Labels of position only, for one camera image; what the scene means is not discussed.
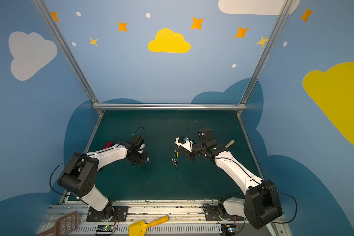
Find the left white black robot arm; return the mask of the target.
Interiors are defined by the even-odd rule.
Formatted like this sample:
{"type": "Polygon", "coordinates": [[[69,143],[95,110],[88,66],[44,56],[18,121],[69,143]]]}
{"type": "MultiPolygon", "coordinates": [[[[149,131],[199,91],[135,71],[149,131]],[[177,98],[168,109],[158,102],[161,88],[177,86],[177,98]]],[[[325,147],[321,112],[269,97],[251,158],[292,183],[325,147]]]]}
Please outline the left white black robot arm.
{"type": "Polygon", "coordinates": [[[89,206],[87,221],[119,221],[112,201],[95,186],[97,172],[104,166],[124,159],[132,165],[147,163],[149,158],[144,151],[145,146],[144,138],[134,134],[128,142],[119,143],[96,152],[77,151],[60,174],[58,185],[76,195],[89,206]]]}

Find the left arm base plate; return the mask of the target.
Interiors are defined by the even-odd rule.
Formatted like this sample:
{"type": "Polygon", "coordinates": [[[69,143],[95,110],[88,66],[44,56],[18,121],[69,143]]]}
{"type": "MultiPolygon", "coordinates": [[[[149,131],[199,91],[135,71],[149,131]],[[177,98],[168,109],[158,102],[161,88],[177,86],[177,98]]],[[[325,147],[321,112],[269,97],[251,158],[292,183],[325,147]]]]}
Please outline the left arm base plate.
{"type": "Polygon", "coordinates": [[[128,206],[106,207],[103,211],[98,211],[93,207],[88,210],[87,222],[125,222],[127,218],[128,206]]]}

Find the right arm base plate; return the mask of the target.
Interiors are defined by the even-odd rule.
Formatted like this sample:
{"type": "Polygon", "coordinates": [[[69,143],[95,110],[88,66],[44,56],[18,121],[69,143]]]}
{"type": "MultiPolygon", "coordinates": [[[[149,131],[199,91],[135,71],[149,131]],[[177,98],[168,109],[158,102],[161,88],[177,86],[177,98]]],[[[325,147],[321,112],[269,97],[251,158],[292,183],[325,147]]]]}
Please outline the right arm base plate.
{"type": "Polygon", "coordinates": [[[244,221],[245,218],[237,215],[229,215],[223,206],[203,204],[202,210],[206,221],[244,221]]]}

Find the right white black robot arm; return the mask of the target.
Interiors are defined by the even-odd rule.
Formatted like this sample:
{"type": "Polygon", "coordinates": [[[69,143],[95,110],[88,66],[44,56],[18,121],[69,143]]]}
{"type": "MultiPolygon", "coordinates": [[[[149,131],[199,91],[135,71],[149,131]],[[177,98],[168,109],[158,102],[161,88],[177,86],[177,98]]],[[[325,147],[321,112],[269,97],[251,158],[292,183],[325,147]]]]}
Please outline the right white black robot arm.
{"type": "Polygon", "coordinates": [[[277,187],[246,169],[223,144],[218,144],[209,128],[198,131],[200,141],[188,137],[176,138],[176,152],[190,160],[202,155],[222,169],[244,193],[244,200],[231,197],[222,202],[225,213],[244,217],[255,229],[271,223],[283,214],[277,187]]]}

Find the metal key organizer ring yellow tab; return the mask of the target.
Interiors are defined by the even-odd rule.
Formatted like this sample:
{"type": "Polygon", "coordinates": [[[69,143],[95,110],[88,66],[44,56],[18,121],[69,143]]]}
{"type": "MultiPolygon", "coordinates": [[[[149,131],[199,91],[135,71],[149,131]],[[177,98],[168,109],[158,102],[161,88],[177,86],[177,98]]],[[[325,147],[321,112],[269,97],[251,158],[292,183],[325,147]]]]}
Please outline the metal key organizer ring yellow tab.
{"type": "Polygon", "coordinates": [[[176,168],[178,167],[178,157],[179,157],[179,153],[175,150],[174,157],[172,158],[172,162],[176,168]]]}

